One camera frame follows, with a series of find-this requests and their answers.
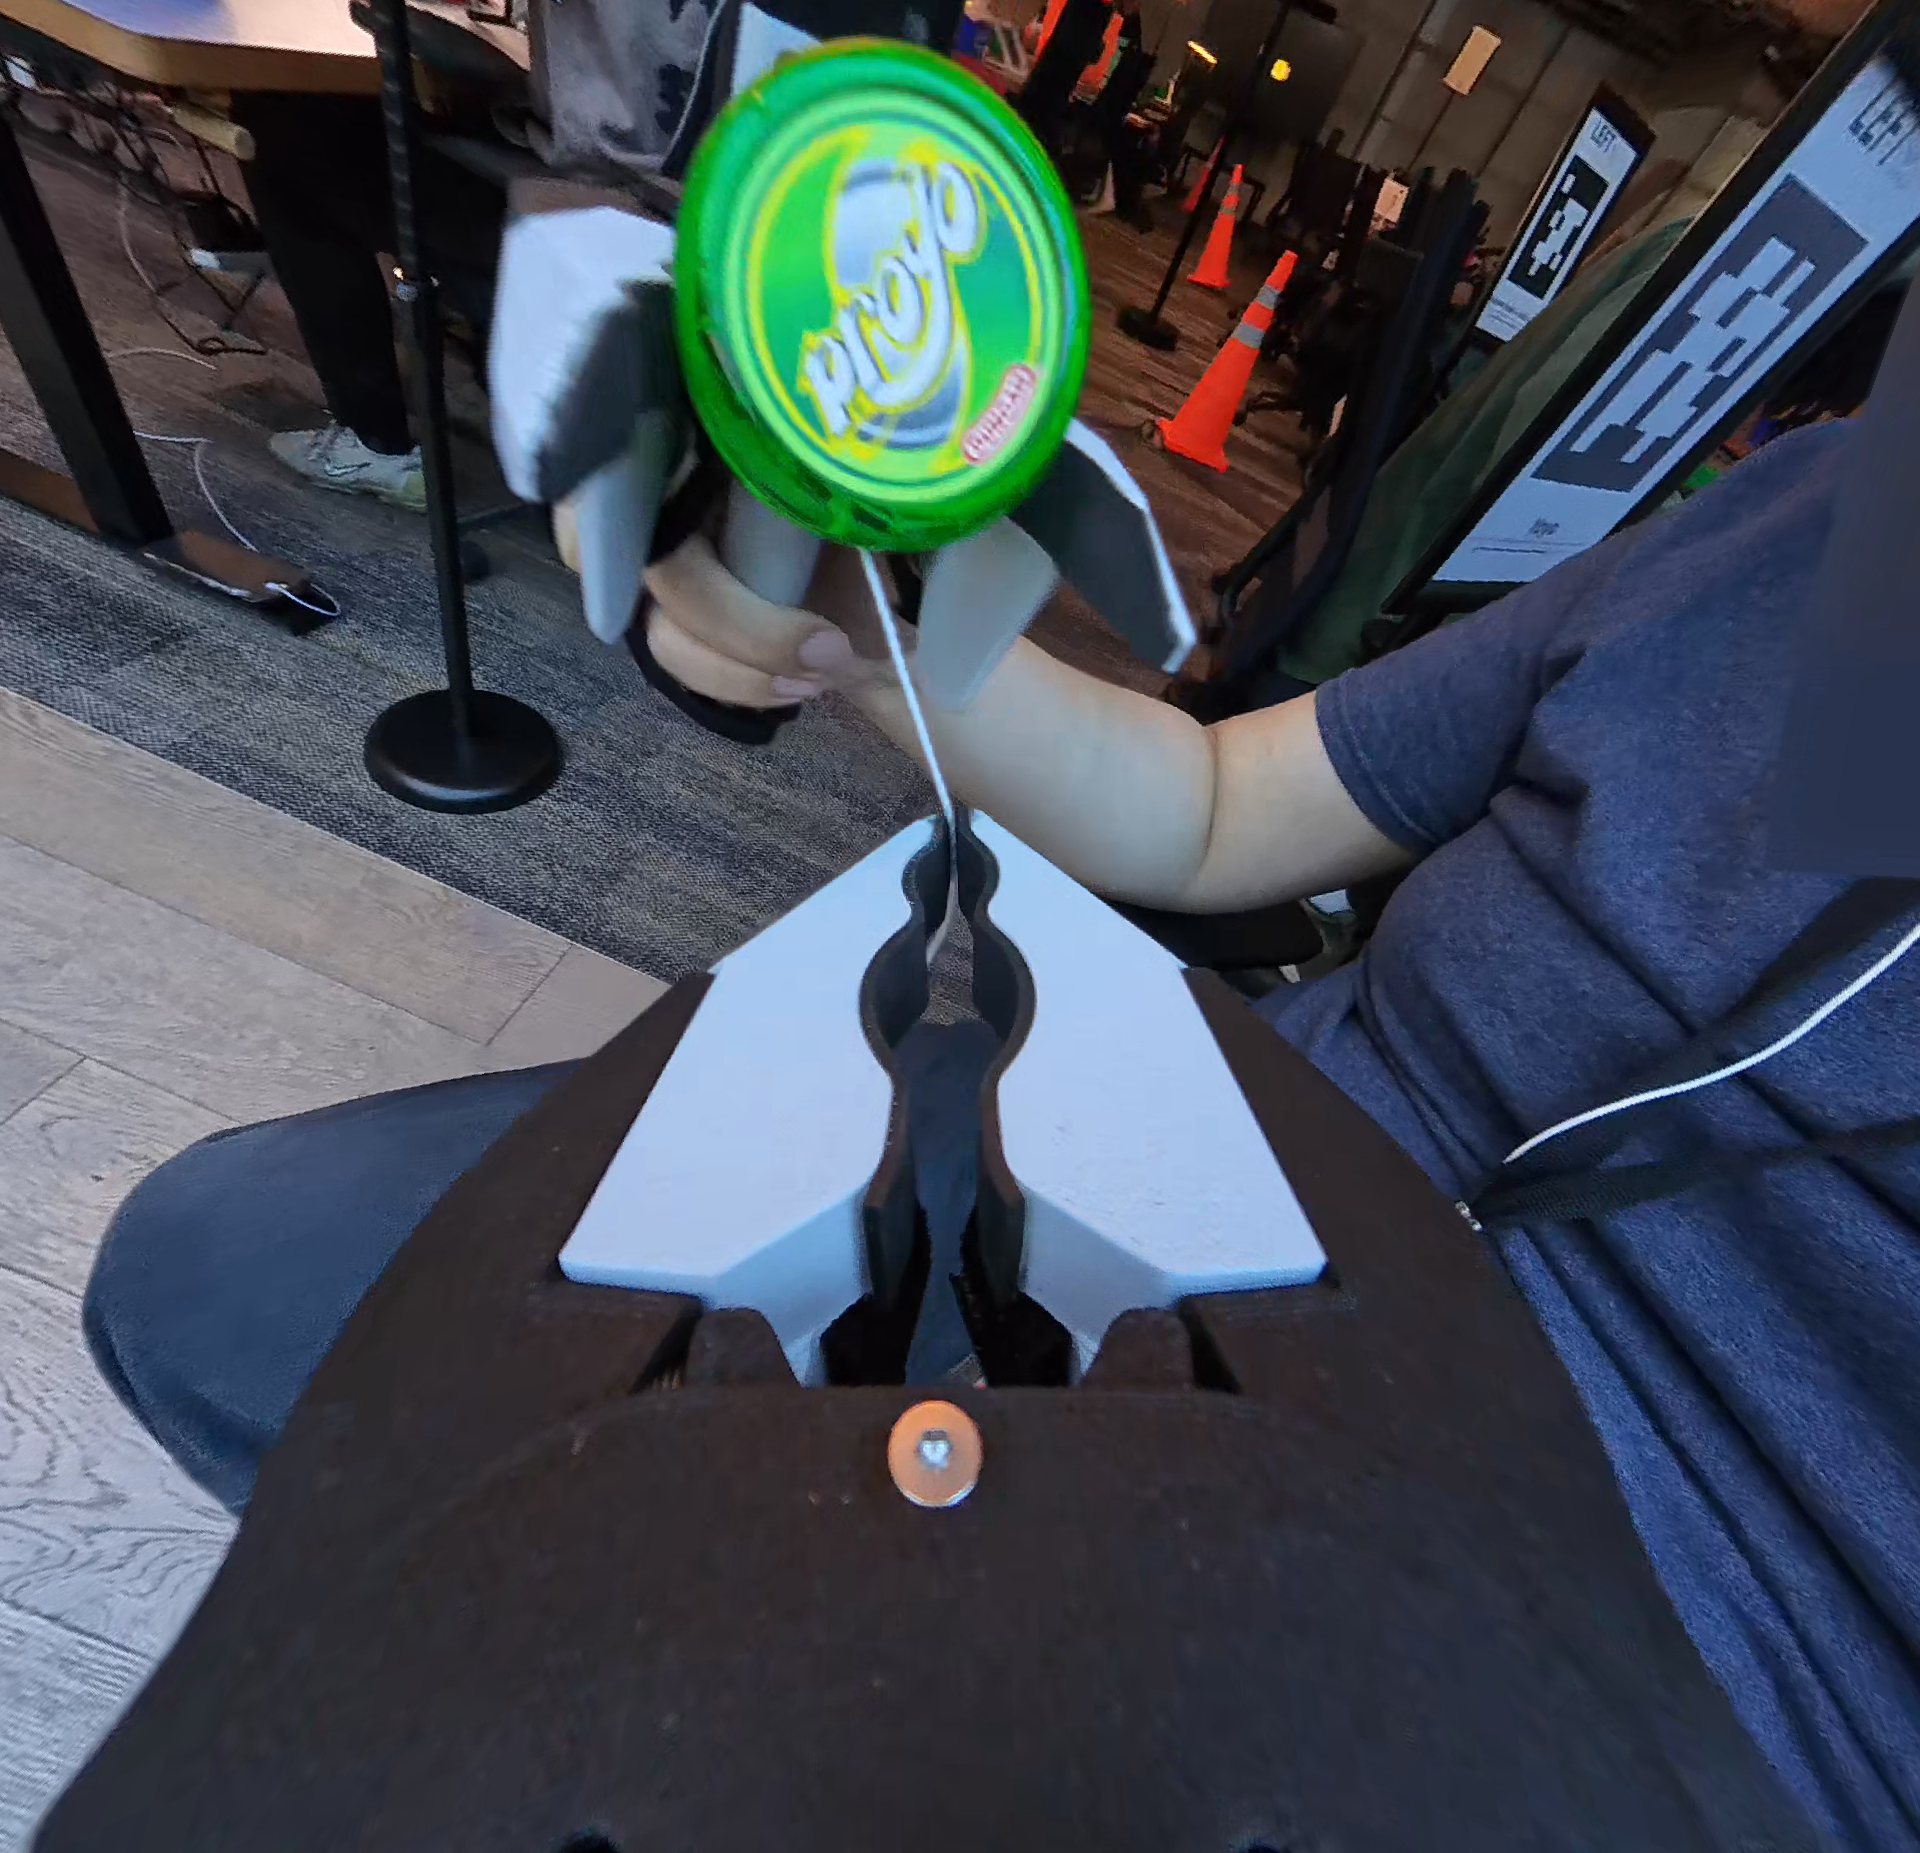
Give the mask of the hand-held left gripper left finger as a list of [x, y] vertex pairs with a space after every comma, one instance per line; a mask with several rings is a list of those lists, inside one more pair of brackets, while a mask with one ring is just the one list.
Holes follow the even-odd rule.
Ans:
[[918, 820], [715, 962], [566, 1281], [758, 1312], [804, 1385], [902, 1384], [927, 1233], [895, 1055], [950, 870], [945, 820]]

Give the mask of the wooden desk black legs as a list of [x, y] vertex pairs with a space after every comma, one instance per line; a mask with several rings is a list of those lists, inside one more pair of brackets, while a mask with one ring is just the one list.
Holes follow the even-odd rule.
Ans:
[[[240, 143], [207, 119], [217, 95], [376, 89], [374, 36], [354, 0], [2, 0], [2, 58], [52, 58], [152, 89], [228, 154]], [[61, 452], [61, 472], [45, 472], [7, 448], [7, 504], [298, 634], [338, 617], [299, 571], [170, 521], [12, 125], [2, 128], [2, 342]]]

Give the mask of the large black white tag board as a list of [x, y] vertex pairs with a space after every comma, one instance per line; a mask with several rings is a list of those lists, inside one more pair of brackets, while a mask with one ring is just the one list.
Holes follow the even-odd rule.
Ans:
[[1508, 591], [1654, 508], [1917, 246], [1917, 0], [1879, 0], [1413, 591]]

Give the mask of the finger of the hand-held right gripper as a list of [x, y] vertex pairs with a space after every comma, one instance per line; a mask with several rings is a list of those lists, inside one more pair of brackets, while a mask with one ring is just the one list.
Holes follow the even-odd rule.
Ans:
[[671, 223], [617, 209], [523, 215], [497, 249], [492, 452], [515, 499], [568, 521], [607, 643], [631, 631], [661, 508], [696, 465], [674, 254]]
[[1177, 671], [1196, 647], [1146, 495], [1083, 420], [1006, 521], [930, 557], [915, 626], [920, 703], [963, 708], [1056, 584], [1157, 671]]

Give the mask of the person's right forearm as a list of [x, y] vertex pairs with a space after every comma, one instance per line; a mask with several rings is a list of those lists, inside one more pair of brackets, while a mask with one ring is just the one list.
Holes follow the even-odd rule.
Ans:
[[1413, 868], [1341, 786], [1311, 697], [1198, 725], [1016, 640], [977, 697], [905, 697], [953, 802], [1100, 898], [1246, 914]]

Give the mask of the person's right hand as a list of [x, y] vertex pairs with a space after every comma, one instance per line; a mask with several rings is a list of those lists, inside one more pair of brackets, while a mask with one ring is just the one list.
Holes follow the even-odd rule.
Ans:
[[843, 697], [886, 736], [909, 736], [909, 708], [855, 552], [813, 552], [800, 606], [747, 591], [718, 549], [718, 523], [642, 572], [645, 647], [687, 689], [736, 708], [784, 708]]

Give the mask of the black mesh office chair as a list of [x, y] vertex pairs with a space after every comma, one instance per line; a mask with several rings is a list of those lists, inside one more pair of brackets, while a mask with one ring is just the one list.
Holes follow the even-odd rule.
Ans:
[[1431, 348], [1483, 218], [1476, 176], [1454, 169], [1431, 195], [1415, 252], [1403, 256], [1401, 292], [1380, 320], [1341, 420], [1308, 468], [1297, 499], [1212, 579], [1209, 667], [1188, 699], [1204, 725], [1260, 706], [1280, 681], [1284, 640], [1345, 572], [1376, 477], [1418, 417]]

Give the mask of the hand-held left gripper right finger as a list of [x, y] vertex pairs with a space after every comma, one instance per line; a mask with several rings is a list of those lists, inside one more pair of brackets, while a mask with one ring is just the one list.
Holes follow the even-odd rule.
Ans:
[[998, 1036], [975, 1257], [994, 1312], [1039, 1308], [1083, 1379], [1126, 1312], [1325, 1275], [1204, 1000], [1246, 1005], [989, 818], [958, 823], [975, 1005]]

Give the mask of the small black white tag board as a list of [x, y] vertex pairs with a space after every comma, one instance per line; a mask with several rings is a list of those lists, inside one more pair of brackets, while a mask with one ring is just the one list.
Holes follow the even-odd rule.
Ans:
[[1646, 163], [1651, 143], [1654, 128], [1619, 89], [1602, 84], [1494, 268], [1468, 332], [1476, 348], [1507, 348], [1547, 313]]

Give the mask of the green yoyo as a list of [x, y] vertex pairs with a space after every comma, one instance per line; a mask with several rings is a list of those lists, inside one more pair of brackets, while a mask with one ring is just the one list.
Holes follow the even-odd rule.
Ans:
[[823, 541], [955, 544], [1065, 441], [1079, 223], [1023, 119], [950, 55], [828, 40], [734, 94], [690, 159], [671, 274], [715, 455]]

